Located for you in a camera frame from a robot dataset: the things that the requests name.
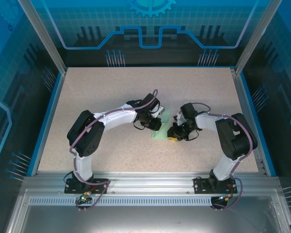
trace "glass panel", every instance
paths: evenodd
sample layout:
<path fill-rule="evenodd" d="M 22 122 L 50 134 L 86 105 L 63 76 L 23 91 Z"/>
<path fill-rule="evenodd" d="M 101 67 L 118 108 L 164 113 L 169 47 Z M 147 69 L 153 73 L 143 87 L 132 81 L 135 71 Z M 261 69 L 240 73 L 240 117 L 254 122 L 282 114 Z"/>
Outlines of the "glass panel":
<path fill-rule="evenodd" d="M 57 75 L 18 2 L 0 1 L 0 232 L 26 175 Z"/>
<path fill-rule="evenodd" d="M 276 173 L 291 187 L 291 0 L 282 1 L 243 73 Z"/>
<path fill-rule="evenodd" d="M 209 206 L 97 206 L 86 217 L 73 206 L 29 206 L 21 232 L 281 232 L 272 206 L 268 198 L 243 197 L 223 213 Z"/>
<path fill-rule="evenodd" d="M 67 66 L 233 66 L 269 0 L 33 0 Z"/>

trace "white robotic arm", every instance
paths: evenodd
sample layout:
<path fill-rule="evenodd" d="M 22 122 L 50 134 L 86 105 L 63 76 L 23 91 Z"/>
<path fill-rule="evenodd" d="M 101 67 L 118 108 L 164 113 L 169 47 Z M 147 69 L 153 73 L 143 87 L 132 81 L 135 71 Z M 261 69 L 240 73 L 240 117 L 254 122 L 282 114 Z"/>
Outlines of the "white robotic arm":
<path fill-rule="evenodd" d="M 215 131 L 219 135 L 221 148 L 224 152 L 219 164 L 210 172 L 209 182 L 215 192 L 220 182 L 230 178 L 235 166 L 249 152 L 249 139 L 233 120 L 225 115 L 215 115 L 209 112 L 198 112 L 194 109 L 192 103 L 183 105 L 181 111 L 174 117 L 175 123 L 168 130 L 167 136 L 169 139 L 180 141 L 190 140 L 189 134 L 193 131 L 203 129 Z M 234 119 L 248 131 L 253 149 L 257 147 L 257 140 L 253 135 L 248 123 L 242 114 L 233 115 Z"/>
<path fill-rule="evenodd" d="M 146 104 L 153 98 L 154 96 L 152 94 L 148 94 L 143 100 L 128 101 L 123 106 L 117 108 L 116 110 L 118 111 L 111 111 L 112 113 L 109 114 L 106 114 L 106 112 L 92 114 L 88 110 L 80 114 L 67 135 L 70 145 L 72 145 L 80 132 L 83 131 L 90 122 L 98 119 L 73 149 L 76 153 L 76 169 L 74 170 L 74 175 L 80 182 L 82 182 L 81 179 L 88 181 L 92 178 L 92 154 L 98 148 L 102 134 L 107 130 L 122 124 L 135 123 L 136 121 L 139 121 L 144 128 L 149 128 L 154 131 L 160 129 L 162 125 L 161 119 L 157 116 L 163 113 L 164 107 L 160 105 L 158 99 L 155 99 L 145 108 L 134 110 L 134 108 Z"/>

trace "blue gear graphic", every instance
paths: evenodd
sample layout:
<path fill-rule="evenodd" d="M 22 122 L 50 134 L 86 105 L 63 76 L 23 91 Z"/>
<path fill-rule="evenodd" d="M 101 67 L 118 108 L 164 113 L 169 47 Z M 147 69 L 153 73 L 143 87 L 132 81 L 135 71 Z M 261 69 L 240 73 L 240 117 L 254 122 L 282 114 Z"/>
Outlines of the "blue gear graphic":
<path fill-rule="evenodd" d="M 166 10 L 170 10 L 176 0 L 127 0 L 127 3 L 136 14 L 141 14 L 143 17 L 153 15 L 158 17 L 160 14 L 165 14 Z"/>
<path fill-rule="evenodd" d="M 17 19 L 18 10 L 17 0 L 0 0 L 0 14 L 9 24 Z"/>

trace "yellow object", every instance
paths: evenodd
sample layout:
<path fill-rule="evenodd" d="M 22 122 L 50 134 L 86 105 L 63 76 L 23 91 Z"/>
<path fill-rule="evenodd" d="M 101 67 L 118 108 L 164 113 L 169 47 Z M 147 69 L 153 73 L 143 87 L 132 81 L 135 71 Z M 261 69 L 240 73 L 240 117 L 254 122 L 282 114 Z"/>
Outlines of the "yellow object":
<path fill-rule="evenodd" d="M 170 118 L 170 110 L 165 110 L 165 112 L 159 116 L 161 118 L 162 126 L 158 131 L 152 131 L 152 138 L 160 140 L 168 140 L 167 131 L 172 125 L 173 119 Z"/>
<path fill-rule="evenodd" d="M 168 137 L 168 139 L 169 139 L 169 140 L 172 140 L 172 141 L 178 141 L 178 139 L 175 138 L 175 137 Z"/>

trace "beige work surface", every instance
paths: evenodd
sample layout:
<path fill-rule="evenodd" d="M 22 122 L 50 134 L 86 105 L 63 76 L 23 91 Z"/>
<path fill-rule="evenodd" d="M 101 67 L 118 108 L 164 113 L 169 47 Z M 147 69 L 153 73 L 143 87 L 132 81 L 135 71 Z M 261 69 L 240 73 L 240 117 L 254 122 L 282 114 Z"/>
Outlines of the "beige work surface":
<path fill-rule="evenodd" d="M 69 68 L 48 134 L 39 171 L 69 171 L 73 156 L 66 138 L 84 110 L 105 112 L 129 100 L 143 99 L 158 89 L 161 105 L 171 117 L 188 102 L 203 102 L 213 113 L 241 112 L 229 68 L 119 67 Z M 197 110 L 205 108 L 196 106 Z M 94 171 L 196 172 L 210 171 L 223 154 L 218 135 L 202 130 L 190 142 L 151 138 L 151 130 L 124 124 L 103 134 L 93 154 Z M 253 153 L 237 168 L 257 172 Z"/>

